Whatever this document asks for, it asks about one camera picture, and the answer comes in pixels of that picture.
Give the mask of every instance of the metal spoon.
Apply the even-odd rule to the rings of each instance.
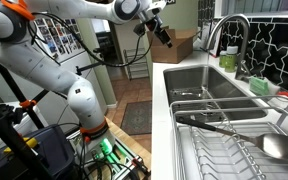
[[[177,122],[210,131],[219,132],[228,136],[238,135],[240,139],[253,143],[256,147],[258,147],[265,154],[271,157],[277,159],[288,159],[288,136],[286,135],[267,133],[257,137],[248,137],[231,131],[219,129],[216,128],[215,126],[204,124],[188,118],[180,117],[177,119]]]

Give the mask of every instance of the cardboard box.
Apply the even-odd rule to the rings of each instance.
[[[151,47],[152,61],[177,64],[192,53],[193,37],[196,34],[196,30],[166,29],[166,31],[171,37],[173,46],[168,48],[167,45],[163,45],[157,37],[154,37]],[[149,41],[152,35],[152,32],[147,32]]]

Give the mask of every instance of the stainless steel sink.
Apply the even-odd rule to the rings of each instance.
[[[226,77],[212,66],[194,66],[167,69],[164,71],[168,102],[185,100],[200,100],[207,98],[234,98],[246,97],[240,89],[233,85]],[[226,109],[259,107],[253,100],[228,101],[217,103],[199,103],[190,105],[178,105],[173,112],[181,110],[201,109]],[[267,113],[263,110],[252,112],[226,112],[224,113],[202,113],[194,115],[196,120],[203,122],[218,122],[223,119],[242,120],[265,117]]]

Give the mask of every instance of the rug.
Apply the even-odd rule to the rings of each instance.
[[[152,133],[152,101],[128,103],[121,129],[128,135]]]

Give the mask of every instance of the kitchen faucet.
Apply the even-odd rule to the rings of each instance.
[[[224,17],[221,19],[216,26],[214,27],[213,31],[211,32],[210,37],[208,38],[206,49],[213,49],[214,46],[214,37],[216,37],[216,34],[218,33],[218,30],[223,26],[224,23],[230,20],[239,20],[243,26],[243,42],[241,47],[241,54],[237,60],[237,70],[235,74],[235,79],[248,82],[249,77],[251,76],[250,70],[247,68],[245,64],[245,54],[246,54],[246,48],[248,43],[248,36],[250,31],[250,23],[246,16],[243,14],[232,14]]]

